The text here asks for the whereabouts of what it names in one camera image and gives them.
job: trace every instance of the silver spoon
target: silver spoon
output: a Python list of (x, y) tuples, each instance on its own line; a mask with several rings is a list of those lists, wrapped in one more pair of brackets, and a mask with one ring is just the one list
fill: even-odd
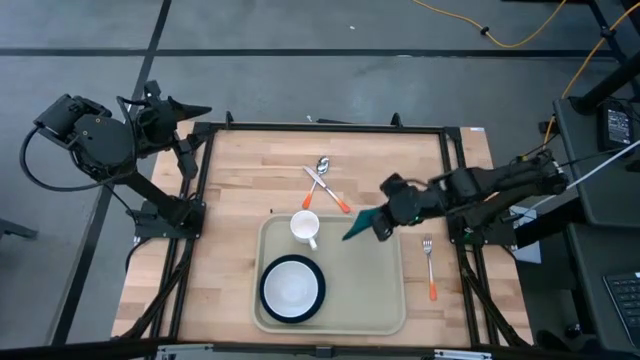
[[(329, 171), (328, 157), (323, 156), (320, 158), (320, 160), (318, 160), (318, 163), (316, 164), (316, 171), (318, 172), (318, 175), (324, 175), (327, 173), (327, 171)], [(309, 205), (311, 205), (311, 197), (313, 196), (313, 190), (315, 189), (316, 189), (316, 182), (314, 181), (313, 185), (311, 186), (311, 190), (309, 190), (307, 197), (305, 197), (304, 201), (302, 202), (303, 209), (308, 209)]]

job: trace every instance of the gray floor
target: gray floor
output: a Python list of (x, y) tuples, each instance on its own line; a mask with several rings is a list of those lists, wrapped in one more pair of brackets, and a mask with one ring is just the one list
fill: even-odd
[[(504, 42), (523, 38), (554, 4), (499, 0), (431, 0), (491, 26)], [(0, 47), (146, 48), (160, 1), (0, 0)], [(600, 2), (612, 23), (623, 9)], [(599, 29), (585, 6), (568, 5), (527, 49), (590, 49)], [(618, 38), (631, 53), (638, 36), (628, 23)], [(434, 14), (411, 1), (233, 0), (173, 1), (160, 48), (494, 48), (468, 24)], [(118, 114), (115, 96), (130, 96), (141, 57), (0, 57), (0, 217), (40, 231), (36, 241), (0, 242), (0, 348), (48, 341), (62, 288), (95, 201), (95, 192), (59, 194), (28, 182), (18, 149), (32, 120), (63, 93), (98, 101)], [(237, 121), (306, 122), (306, 117), (388, 123), (399, 112), (406, 124), (480, 126), (496, 164), (541, 141), (536, 124), (550, 116), (581, 59), (447, 58), (156, 58), (151, 69), (165, 95), (213, 106), (211, 120), (231, 110)], [(595, 60), (573, 94), (581, 94), (615, 63)], [(564, 159), (561, 142), (551, 148)], [(56, 184), (89, 181), (68, 157), (44, 141), (29, 151), (34, 172)], [(153, 159), (140, 163), (151, 174)], [(131, 205), (140, 199), (118, 189)], [(109, 210), (71, 342), (108, 339), (131, 247), (132, 223), (115, 201)], [(553, 254), (558, 253), (545, 249)], [(566, 294), (523, 288), (534, 329), (559, 332), (574, 321)], [(549, 299), (562, 306), (545, 306)], [(202, 358), (205, 355), (194, 355)], [(245, 358), (225, 355), (225, 358)]]

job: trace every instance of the orange-handled fork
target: orange-handled fork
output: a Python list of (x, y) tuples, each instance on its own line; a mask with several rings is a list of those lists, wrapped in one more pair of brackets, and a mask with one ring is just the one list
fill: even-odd
[(429, 260), (429, 298), (431, 301), (438, 300), (438, 293), (436, 292), (436, 282), (433, 280), (433, 264), (431, 263), (431, 251), (433, 250), (433, 241), (431, 241), (431, 234), (427, 234), (422, 241), (424, 247), (424, 253), (427, 254)]

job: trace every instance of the tray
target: tray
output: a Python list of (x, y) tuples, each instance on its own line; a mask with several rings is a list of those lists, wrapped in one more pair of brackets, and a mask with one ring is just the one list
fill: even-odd
[[(260, 227), (251, 309), (256, 325), (266, 332), (292, 334), (391, 335), (400, 330), (406, 305), (398, 239), (392, 236), (386, 242), (378, 242), (369, 229), (342, 241), (354, 218), (318, 215), (318, 250), (312, 251), (309, 245), (293, 239), (291, 216), (271, 216)], [(258, 290), (265, 268), (287, 254), (313, 260), (327, 284), (318, 313), (298, 324), (284, 324), (269, 316)]]

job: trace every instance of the white cup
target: white cup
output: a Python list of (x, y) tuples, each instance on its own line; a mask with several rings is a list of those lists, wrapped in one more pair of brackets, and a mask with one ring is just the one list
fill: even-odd
[(303, 244), (309, 244), (311, 250), (318, 250), (316, 239), (320, 230), (320, 219), (309, 210), (298, 211), (289, 223), (293, 237)]

